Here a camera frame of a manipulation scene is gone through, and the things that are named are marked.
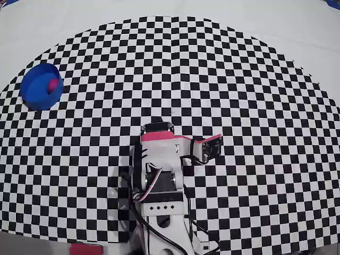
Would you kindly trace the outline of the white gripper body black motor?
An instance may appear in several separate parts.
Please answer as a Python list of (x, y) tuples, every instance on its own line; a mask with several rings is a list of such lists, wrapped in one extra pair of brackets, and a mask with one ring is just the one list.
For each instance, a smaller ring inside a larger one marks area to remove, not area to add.
[(174, 134), (174, 125), (161, 117), (141, 127), (140, 170), (144, 173), (159, 169), (183, 172), (183, 158), (191, 154), (192, 139)]

